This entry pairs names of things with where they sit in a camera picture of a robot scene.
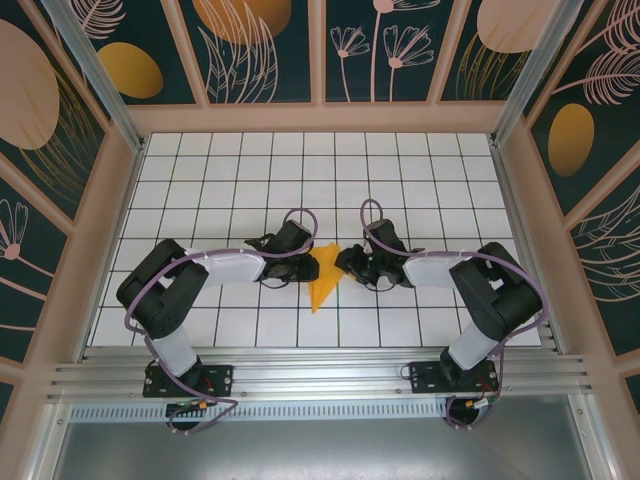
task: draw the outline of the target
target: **metal bracket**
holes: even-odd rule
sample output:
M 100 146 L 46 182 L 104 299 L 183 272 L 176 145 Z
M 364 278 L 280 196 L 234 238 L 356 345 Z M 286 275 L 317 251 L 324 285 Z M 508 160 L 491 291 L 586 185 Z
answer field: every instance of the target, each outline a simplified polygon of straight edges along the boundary
M 498 389 L 496 366 L 491 360 L 484 360 L 466 372 L 455 387 L 441 373 L 440 361 L 411 362 L 407 367 L 409 378 L 403 378 L 411 382 L 413 393 L 482 393 L 478 377 L 493 390 Z
M 202 368 L 201 383 L 206 385 L 207 390 L 202 393 L 216 397 L 231 396 L 231 387 L 233 385 L 233 366 L 205 365 Z M 193 397 L 193 395 L 185 392 L 173 383 L 158 366 L 146 369 L 146 378 L 144 379 L 142 396 L 145 398 Z

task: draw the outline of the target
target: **floral wallpaper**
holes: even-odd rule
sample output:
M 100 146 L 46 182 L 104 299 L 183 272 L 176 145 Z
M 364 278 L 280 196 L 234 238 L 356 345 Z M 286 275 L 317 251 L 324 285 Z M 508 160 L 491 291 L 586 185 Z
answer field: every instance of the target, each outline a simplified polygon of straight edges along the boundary
M 104 131 L 17 2 L 0 2 L 0 158 L 69 218 Z
M 0 356 L 24 360 L 66 241 L 0 179 Z
M 160 0 L 68 3 L 126 104 L 195 102 Z M 39 0 L 37 5 L 51 23 Z
M 571 231 L 616 355 L 640 348 L 640 167 Z
M 326 100 L 424 101 L 451 0 L 328 0 Z
M 309 14 L 300 0 L 180 0 L 209 102 L 311 101 Z
M 640 0 L 610 1 L 531 128 L 567 214 L 640 141 Z

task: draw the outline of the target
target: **pink flower illustration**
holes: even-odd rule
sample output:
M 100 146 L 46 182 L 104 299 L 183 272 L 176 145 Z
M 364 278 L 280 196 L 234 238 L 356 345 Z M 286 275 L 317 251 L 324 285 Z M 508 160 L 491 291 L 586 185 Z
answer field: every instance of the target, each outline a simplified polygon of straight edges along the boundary
M 28 220 L 29 209 L 25 205 L 20 202 L 16 202 L 15 208 L 12 210 L 11 205 L 6 199 L 0 200 L 0 259 L 7 261 L 17 260 L 40 273 L 53 277 L 51 272 L 34 265 L 20 256 L 20 246 L 24 239 Z M 3 277 L 0 277 L 0 283 L 39 300 L 44 301 L 47 298 L 46 295 Z M 33 330 L 31 327 L 15 327 L 2 324 L 0 324 L 0 327 L 10 330 Z
M 373 29 L 373 52 L 371 54 L 371 101 L 376 101 L 376 51 L 378 48 L 378 31 L 380 30 L 380 17 L 393 11 L 424 10 L 436 7 L 440 0 L 373 0 L 373 8 L 378 12 L 376 24 Z
M 351 101 L 349 96 L 349 88 L 347 87 L 347 77 L 344 72 L 344 59 L 347 57 L 355 57 L 364 53 L 369 53 L 369 44 L 364 43 L 366 40 L 362 27 L 348 27 L 344 29 L 344 33 L 340 27 L 331 29 L 331 41 L 336 48 L 336 52 L 340 57 L 340 66 L 342 68 L 342 84 L 344 85 L 344 93 L 347 96 L 347 102 Z
M 0 258 L 16 260 L 20 257 L 20 243 L 27 228 L 29 210 L 20 202 L 14 213 L 6 199 L 0 200 Z
M 433 50 L 428 50 L 431 45 L 428 30 L 428 27 L 423 29 L 407 27 L 398 37 L 397 25 L 384 29 L 384 48 L 391 67 L 390 102 L 393 101 L 393 78 L 397 69 L 424 65 L 433 61 Z

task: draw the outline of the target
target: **white tile floor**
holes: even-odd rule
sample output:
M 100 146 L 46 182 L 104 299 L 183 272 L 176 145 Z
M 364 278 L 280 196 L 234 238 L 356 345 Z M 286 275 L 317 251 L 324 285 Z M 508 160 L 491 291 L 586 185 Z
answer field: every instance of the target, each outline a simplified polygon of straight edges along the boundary
M 275 233 L 289 208 L 304 206 L 320 221 L 316 244 L 346 248 L 362 241 L 358 207 L 369 196 L 410 248 L 476 250 L 499 241 L 517 258 L 484 135 L 154 134 L 90 345 L 141 344 L 124 329 L 115 292 L 160 240 L 238 246 Z M 196 346 L 439 347 L 470 321 L 453 291 L 376 294 L 346 276 L 316 314 L 310 306 L 306 284 L 231 284 L 203 291 L 185 328 Z M 514 343 L 540 340 L 531 331 Z

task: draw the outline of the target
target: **orange circle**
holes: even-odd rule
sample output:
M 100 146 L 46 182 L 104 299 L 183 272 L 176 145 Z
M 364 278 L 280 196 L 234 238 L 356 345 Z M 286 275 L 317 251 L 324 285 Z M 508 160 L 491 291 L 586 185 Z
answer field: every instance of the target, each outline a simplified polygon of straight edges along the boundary
M 245 3 L 252 15 L 247 14 Z M 264 21 L 272 37 L 282 33 L 291 18 L 291 0 L 193 0 L 193 7 L 217 37 L 243 45 L 260 42 L 257 34 L 250 33 L 256 28 L 252 16 L 255 25 L 258 19 Z

